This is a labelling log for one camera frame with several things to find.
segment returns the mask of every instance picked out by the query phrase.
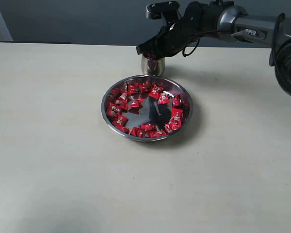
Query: white table surface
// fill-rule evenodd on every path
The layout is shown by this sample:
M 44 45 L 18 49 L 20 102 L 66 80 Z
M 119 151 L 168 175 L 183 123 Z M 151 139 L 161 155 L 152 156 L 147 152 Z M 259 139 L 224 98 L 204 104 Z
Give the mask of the white table surface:
M 0 233 L 291 233 L 291 97 L 269 54 L 166 59 L 194 115 L 137 143 L 100 112 L 141 73 L 134 47 L 0 44 Z

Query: robotic arm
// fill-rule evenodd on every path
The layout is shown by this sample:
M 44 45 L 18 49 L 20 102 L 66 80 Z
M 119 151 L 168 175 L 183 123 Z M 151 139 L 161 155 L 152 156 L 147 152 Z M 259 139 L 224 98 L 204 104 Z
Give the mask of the robotic arm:
M 203 4 L 191 2 L 183 16 L 176 1 L 146 6 L 146 17 L 164 21 L 159 33 L 138 45 L 138 54 L 152 59 L 172 57 L 182 51 L 184 57 L 192 54 L 201 37 L 212 37 L 226 42 L 255 42 L 272 48 L 269 65 L 281 88 L 291 95 L 291 35 L 284 30 L 284 14 L 278 17 L 250 16 L 233 1 L 212 1 Z M 197 42 L 189 54 L 185 48 Z

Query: gray wall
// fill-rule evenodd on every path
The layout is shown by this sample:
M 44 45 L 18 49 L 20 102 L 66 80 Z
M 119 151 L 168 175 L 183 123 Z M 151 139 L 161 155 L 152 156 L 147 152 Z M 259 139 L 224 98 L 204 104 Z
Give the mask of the gray wall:
M 183 13 L 191 1 L 179 2 Z M 153 1 L 0 0 L 0 11 L 16 41 L 137 45 L 154 36 L 162 25 L 160 20 L 146 19 L 146 5 L 150 3 Z M 285 12 L 291 17 L 291 0 L 235 0 L 235 4 L 251 15 L 277 16 Z M 200 46 L 258 47 L 208 38 L 203 38 Z

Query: metal cup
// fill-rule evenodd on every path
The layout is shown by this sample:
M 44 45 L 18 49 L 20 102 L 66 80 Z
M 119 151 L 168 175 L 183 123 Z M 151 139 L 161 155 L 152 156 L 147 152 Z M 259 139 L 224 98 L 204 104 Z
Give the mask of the metal cup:
M 146 58 L 144 55 L 141 57 L 141 71 L 144 75 L 161 76 L 165 70 L 165 58 L 153 60 Z

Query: stainless steel plate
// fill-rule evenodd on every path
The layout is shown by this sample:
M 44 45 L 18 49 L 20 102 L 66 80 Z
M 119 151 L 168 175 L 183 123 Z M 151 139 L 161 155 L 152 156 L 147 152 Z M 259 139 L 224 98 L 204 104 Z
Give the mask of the stainless steel plate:
M 134 83 L 145 83 L 145 82 L 151 82 L 152 84 L 157 83 L 158 85 L 163 86 L 164 93 L 167 93 L 171 95 L 172 97 L 177 94 L 180 95 L 181 101 L 182 101 L 181 109 L 183 110 L 182 127 L 162 137 L 143 138 L 143 137 L 135 137 L 127 133 L 124 133 L 120 131 L 119 129 L 117 129 L 111 123 L 108 116 L 106 115 L 106 112 L 109 106 L 108 99 L 110 98 L 110 96 L 112 96 L 112 92 L 114 90 L 120 90 L 121 92 L 124 92 L 127 85 L 134 84 Z M 135 99 L 139 97 L 140 97 L 140 94 L 134 94 L 131 98 Z M 171 101 L 168 105 L 157 104 L 156 99 L 152 97 L 146 97 L 145 100 L 142 102 L 142 106 L 143 108 L 139 110 L 139 114 L 131 113 L 129 112 L 129 110 L 127 113 L 122 113 L 122 115 L 128 117 L 129 119 L 128 123 L 126 124 L 126 128 L 140 127 L 142 124 L 151 123 L 152 125 L 156 125 L 159 129 L 164 129 L 165 123 L 168 123 L 171 117 Z M 110 87 L 102 99 L 101 112 L 106 123 L 115 132 L 132 140 L 149 142 L 149 141 L 157 141 L 157 140 L 169 138 L 170 136 L 178 133 L 183 128 L 183 126 L 187 124 L 187 122 L 190 120 L 192 116 L 193 102 L 190 95 L 187 93 L 187 91 L 181 85 L 179 85 L 178 83 L 172 80 L 157 77 L 157 76 L 138 75 L 138 76 L 125 78 L 117 82 L 116 84 L 114 84 L 112 87 Z

